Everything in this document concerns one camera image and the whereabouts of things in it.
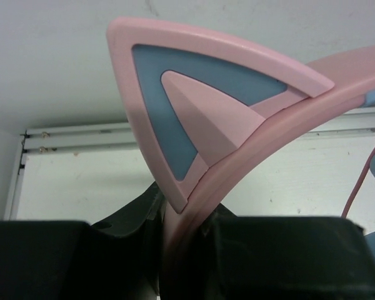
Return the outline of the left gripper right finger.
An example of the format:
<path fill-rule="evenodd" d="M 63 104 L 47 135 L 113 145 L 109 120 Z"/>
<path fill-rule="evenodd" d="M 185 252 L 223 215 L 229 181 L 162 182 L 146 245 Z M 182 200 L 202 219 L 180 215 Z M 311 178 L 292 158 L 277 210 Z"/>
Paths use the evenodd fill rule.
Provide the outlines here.
<path fill-rule="evenodd" d="M 364 229 L 331 216 L 236 216 L 204 223 L 205 299 L 375 299 Z"/>

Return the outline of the blue pink cat-ear headphones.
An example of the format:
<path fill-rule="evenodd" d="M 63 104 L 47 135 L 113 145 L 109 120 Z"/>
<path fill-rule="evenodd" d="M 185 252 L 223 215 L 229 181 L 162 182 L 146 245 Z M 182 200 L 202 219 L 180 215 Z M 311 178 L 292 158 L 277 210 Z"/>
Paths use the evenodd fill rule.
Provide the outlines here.
<path fill-rule="evenodd" d="M 182 298 L 194 233 L 258 164 L 375 103 L 375 46 L 302 64 L 222 32 L 120 17 L 107 43 L 127 119 L 167 200 L 160 293 Z"/>

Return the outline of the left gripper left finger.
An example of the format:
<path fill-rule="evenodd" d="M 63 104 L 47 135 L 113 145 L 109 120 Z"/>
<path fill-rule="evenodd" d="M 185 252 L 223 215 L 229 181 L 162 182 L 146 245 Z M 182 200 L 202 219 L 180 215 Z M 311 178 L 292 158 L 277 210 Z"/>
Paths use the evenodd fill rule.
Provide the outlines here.
<path fill-rule="evenodd" d="M 152 184 L 94 224 L 0 221 L 0 299 L 156 299 L 164 203 Z"/>

